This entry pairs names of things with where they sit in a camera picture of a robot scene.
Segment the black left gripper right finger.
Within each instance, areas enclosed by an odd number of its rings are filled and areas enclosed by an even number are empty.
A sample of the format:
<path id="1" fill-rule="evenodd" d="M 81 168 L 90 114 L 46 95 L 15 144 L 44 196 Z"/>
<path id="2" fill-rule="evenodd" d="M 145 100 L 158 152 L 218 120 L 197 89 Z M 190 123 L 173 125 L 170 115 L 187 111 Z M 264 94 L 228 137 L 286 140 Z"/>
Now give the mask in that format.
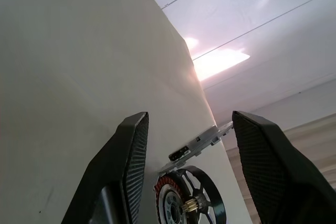
<path id="1" fill-rule="evenodd" d="M 243 111 L 232 120 L 261 224 L 336 224 L 336 191 L 280 127 Z"/>

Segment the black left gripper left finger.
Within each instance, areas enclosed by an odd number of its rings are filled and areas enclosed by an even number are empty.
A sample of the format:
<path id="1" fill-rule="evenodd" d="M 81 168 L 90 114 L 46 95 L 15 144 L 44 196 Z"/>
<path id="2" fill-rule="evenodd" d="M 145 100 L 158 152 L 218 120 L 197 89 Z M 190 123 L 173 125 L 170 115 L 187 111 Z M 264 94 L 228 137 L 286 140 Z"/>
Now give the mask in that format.
<path id="1" fill-rule="evenodd" d="M 137 224 L 149 114 L 125 118 L 87 166 L 61 224 Z"/>

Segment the silver motor stator housing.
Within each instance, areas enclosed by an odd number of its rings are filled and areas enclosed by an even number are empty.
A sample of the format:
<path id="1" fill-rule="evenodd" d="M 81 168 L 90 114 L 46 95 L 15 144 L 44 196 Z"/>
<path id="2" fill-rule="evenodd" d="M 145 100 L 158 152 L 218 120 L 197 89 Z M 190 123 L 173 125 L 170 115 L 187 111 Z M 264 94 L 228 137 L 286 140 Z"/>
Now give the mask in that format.
<path id="1" fill-rule="evenodd" d="M 176 176 L 164 175 L 154 186 L 155 205 L 159 224 L 187 224 L 182 210 L 189 194 Z"/>

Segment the black spoked motor rotor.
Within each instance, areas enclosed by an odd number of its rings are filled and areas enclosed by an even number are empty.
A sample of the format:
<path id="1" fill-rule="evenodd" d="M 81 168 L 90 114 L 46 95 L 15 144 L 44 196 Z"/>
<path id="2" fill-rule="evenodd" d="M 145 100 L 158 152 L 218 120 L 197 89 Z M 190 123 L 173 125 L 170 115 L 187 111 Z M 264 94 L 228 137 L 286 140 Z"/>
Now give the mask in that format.
<path id="1" fill-rule="evenodd" d="M 201 169 L 187 166 L 179 170 L 191 186 L 190 198 L 184 204 L 187 213 L 204 215 L 209 224 L 226 224 L 226 209 L 215 183 Z"/>

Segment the grey notched motor end cover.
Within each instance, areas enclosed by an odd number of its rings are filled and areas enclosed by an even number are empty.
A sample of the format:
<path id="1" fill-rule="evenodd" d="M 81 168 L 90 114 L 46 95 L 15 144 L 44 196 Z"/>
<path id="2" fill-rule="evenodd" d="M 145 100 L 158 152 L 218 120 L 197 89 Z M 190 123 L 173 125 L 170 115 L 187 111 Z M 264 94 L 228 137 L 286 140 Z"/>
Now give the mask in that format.
<path id="1" fill-rule="evenodd" d="M 181 168 L 186 162 L 194 156 L 199 156 L 204 149 L 214 146 L 221 141 L 221 137 L 225 136 L 229 130 L 233 129 L 233 121 L 217 127 L 213 125 L 196 138 L 190 140 L 180 148 L 169 155 L 169 162 L 160 169 L 159 176 L 170 173 L 173 170 Z"/>

